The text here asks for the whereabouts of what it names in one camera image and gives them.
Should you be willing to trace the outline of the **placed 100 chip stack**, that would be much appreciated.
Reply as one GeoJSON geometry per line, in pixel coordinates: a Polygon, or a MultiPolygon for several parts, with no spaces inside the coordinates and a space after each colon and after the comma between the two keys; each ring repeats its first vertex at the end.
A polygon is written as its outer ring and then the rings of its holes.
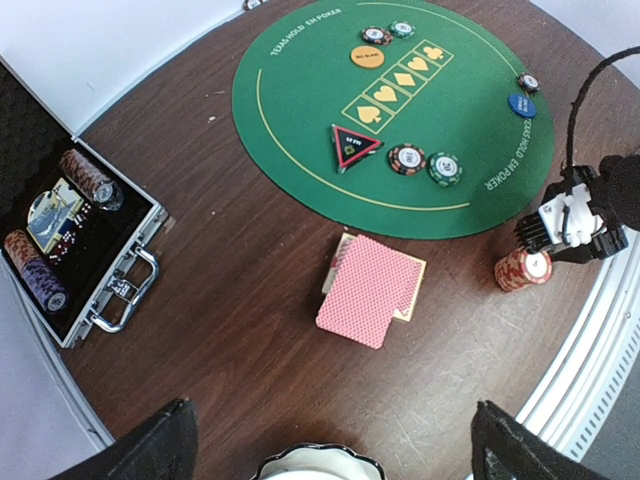
{"type": "Polygon", "coordinates": [[[373,45],[389,45],[392,40],[392,34],[381,27],[367,27],[361,32],[362,39],[373,45]]]}

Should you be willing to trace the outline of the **orange black 100 chip stack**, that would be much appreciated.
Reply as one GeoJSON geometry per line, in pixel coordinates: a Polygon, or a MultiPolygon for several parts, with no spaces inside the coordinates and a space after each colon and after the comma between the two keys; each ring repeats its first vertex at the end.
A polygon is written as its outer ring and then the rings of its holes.
{"type": "Polygon", "coordinates": [[[540,90],[539,80],[530,73],[521,73],[517,78],[517,82],[527,94],[535,94],[540,90]]]}

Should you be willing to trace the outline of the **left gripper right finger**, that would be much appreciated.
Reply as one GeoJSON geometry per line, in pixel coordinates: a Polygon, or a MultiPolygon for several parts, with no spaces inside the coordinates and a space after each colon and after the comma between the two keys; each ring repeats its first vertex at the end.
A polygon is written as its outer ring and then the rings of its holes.
{"type": "Polygon", "coordinates": [[[605,479],[569,459],[489,400],[471,422],[474,479],[605,479]]]}

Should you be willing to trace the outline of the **placed green chip stack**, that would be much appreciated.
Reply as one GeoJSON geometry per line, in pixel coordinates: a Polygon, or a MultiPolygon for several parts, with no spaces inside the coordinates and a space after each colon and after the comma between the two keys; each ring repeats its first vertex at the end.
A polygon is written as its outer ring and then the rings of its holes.
{"type": "Polygon", "coordinates": [[[406,21],[393,21],[390,25],[392,34],[398,38],[409,38],[414,35],[416,29],[406,21]]]}

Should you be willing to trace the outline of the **20 chips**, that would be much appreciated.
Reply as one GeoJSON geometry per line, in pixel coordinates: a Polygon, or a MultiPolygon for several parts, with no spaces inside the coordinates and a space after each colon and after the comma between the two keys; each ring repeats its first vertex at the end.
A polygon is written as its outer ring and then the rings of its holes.
{"type": "Polygon", "coordinates": [[[437,185],[446,188],[459,182],[463,168],[455,155],[437,152],[429,157],[428,173],[437,185]]]}

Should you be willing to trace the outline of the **100 chips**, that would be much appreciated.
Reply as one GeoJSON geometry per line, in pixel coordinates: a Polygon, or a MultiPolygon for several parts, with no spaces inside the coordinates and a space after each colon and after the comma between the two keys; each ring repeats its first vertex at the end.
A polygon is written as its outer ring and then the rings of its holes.
{"type": "Polygon", "coordinates": [[[404,143],[394,146],[387,154],[391,169],[404,176],[412,176],[426,167],[426,154],[420,147],[404,143]]]}

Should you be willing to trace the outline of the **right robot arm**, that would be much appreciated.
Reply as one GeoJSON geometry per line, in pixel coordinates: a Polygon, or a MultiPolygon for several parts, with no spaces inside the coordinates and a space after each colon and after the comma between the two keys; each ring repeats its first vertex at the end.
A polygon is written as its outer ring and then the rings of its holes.
{"type": "Polygon", "coordinates": [[[529,254],[586,264],[628,247],[625,230],[639,230],[639,156],[606,156],[598,168],[568,167],[550,184],[539,208],[515,227],[529,254]]]}

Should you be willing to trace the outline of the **red black triangular dealer button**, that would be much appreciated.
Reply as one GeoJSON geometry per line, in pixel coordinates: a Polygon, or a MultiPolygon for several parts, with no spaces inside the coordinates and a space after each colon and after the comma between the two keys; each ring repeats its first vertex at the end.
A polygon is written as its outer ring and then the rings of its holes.
{"type": "Polygon", "coordinates": [[[377,138],[336,124],[331,125],[331,138],[339,174],[344,174],[364,158],[375,154],[384,146],[384,142],[377,138]]]}

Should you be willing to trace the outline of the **red 5 chip stack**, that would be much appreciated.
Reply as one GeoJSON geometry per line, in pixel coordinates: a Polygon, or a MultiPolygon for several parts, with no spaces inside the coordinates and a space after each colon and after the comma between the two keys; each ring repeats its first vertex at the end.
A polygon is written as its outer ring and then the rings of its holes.
{"type": "Polygon", "coordinates": [[[524,290],[546,283],[552,275],[552,260],[546,252],[530,254],[520,248],[494,266],[494,278],[505,292],[524,290]]]}

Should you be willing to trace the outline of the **orange big blind button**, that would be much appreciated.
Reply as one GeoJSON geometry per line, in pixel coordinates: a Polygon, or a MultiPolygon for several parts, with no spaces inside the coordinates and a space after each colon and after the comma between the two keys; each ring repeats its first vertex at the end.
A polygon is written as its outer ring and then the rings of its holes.
{"type": "Polygon", "coordinates": [[[377,69],[385,62],[384,52],[371,45],[355,47],[350,53],[351,61],[364,69],[377,69]]]}

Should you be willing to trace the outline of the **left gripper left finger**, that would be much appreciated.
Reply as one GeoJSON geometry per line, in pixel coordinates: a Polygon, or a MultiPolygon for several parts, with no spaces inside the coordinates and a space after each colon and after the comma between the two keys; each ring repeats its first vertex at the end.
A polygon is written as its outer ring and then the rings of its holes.
{"type": "Polygon", "coordinates": [[[195,403],[174,399],[113,445],[57,479],[192,479],[199,431],[195,403]]]}

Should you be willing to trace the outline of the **blue small blind button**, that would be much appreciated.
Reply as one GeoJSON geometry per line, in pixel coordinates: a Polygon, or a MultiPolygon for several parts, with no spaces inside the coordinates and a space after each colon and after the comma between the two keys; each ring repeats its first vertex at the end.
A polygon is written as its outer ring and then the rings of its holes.
{"type": "Polygon", "coordinates": [[[511,111],[519,117],[532,119],[537,115],[535,103],[524,94],[510,94],[507,98],[507,103],[511,111]]]}

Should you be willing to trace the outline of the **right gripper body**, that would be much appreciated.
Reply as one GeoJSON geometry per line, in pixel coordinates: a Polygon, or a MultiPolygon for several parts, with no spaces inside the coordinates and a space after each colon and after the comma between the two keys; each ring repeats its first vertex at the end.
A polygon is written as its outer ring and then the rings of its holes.
{"type": "Polygon", "coordinates": [[[514,229],[530,254],[546,252],[556,262],[585,264],[629,246],[629,176],[619,169],[567,167],[550,184],[540,207],[514,229]]]}

